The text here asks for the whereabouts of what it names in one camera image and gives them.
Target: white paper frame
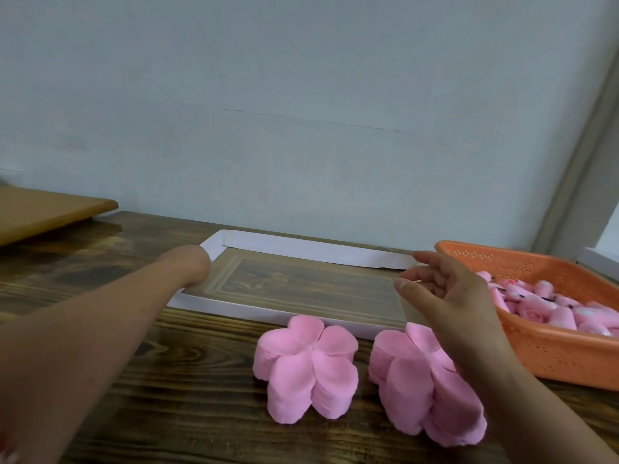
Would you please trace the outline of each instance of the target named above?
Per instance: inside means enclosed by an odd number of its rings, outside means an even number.
[[[222,229],[216,232],[200,246],[209,253],[211,260],[219,257],[228,247],[234,247],[235,249],[252,250],[276,256],[304,258],[318,262],[329,262],[331,264],[371,268],[406,270],[416,264],[415,259],[407,254],[231,229]],[[186,295],[182,293],[182,290],[170,299],[168,306],[277,325],[287,325],[291,317],[298,315],[293,312]],[[374,340],[376,334],[382,330],[393,329],[383,325],[351,322],[327,317],[320,317],[320,319],[327,326],[339,325],[346,328],[355,337],[368,340]]]

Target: wooden table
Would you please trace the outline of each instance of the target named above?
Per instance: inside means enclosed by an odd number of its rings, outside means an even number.
[[[120,212],[0,249],[2,318],[93,289],[167,249],[204,241],[221,226]],[[266,383],[252,376],[256,341],[271,325],[166,309],[63,462],[96,463],[503,463],[493,436],[442,449],[399,433],[367,380],[371,342],[360,341],[360,387],[350,411],[329,421],[308,411],[272,421]],[[619,393],[547,382],[615,450]]]

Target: wooden board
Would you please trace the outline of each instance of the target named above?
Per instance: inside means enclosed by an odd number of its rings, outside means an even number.
[[[117,208],[105,198],[0,185],[0,246]]]

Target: hand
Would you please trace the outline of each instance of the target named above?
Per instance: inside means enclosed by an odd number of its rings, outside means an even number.
[[[456,259],[431,251],[394,280],[396,291],[428,320],[463,376],[516,359],[496,314],[488,285]]]
[[[179,246],[160,255],[158,262],[167,264],[169,270],[182,274],[184,287],[201,284],[211,271],[211,259],[200,246]]]

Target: perforated basket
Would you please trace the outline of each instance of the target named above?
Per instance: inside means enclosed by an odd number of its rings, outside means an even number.
[[[456,241],[440,241],[435,247],[475,272],[528,283],[548,280],[557,293],[619,311],[619,288],[566,260]],[[518,359],[534,375],[619,391],[619,338],[536,324],[497,311]]]

